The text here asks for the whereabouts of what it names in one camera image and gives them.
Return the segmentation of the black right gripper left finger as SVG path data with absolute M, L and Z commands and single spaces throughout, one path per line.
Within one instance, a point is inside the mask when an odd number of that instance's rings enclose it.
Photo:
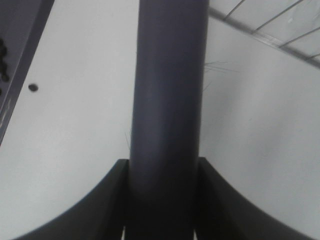
M 83 199 L 21 240 L 120 240 L 125 226 L 127 159 L 119 159 Z

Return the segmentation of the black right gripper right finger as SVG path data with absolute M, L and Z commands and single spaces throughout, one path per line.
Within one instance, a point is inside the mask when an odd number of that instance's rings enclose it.
M 308 240 L 236 191 L 207 161 L 198 159 L 196 237 L 199 240 Z

